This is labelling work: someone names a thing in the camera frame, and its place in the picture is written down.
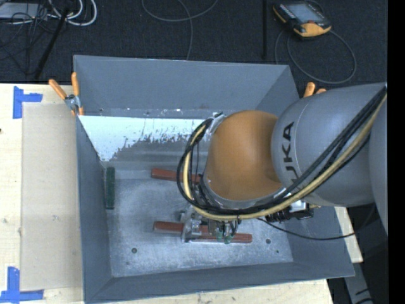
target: wooden handle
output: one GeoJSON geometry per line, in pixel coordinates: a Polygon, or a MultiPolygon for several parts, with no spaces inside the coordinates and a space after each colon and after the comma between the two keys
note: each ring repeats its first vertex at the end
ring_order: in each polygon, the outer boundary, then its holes
{"type": "Polygon", "coordinates": [[[73,94],[75,96],[78,96],[80,93],[80,89],[78,86],[78,80],[77,80],[77,73],[73,72],[72,73],[72,87],[73,87],[73,94]]]}
{"type": "MultiPolygon", "coordinates": [[[[165,169],[160,169],[160,168],[153,168],[151,172],[151,177],[155,179],[161,179],[161,180],[169,180],[169,181],[177,181],[177,172],[172,171],[172,170],[165,170],[165,169]]],[[[191,175],[191,181],[193,183],[198,183],[200,181],[200,176],[191,175]]]]}
{"type": "Polygon", "coordinates": [[[304,92],[304,98],[312,96],[315,92],[315,84],[313,82],[308,82],[304,92]]]}
{"type": "Polygon", "coordinates": [[[49,79],[48,83],[55,90],[60,98],[65,99],[68,96],[54,79],[49,79]]]}

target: handheld device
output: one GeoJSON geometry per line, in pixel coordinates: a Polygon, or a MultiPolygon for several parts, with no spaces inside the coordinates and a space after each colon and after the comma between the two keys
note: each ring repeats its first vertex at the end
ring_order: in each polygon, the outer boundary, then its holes
{"type": "Polygon", "coordinates": [[[303,39],[325,34],[332,28],[330,20],[308,1],[274,4],[273,10],[283,23],[303,39]]]}

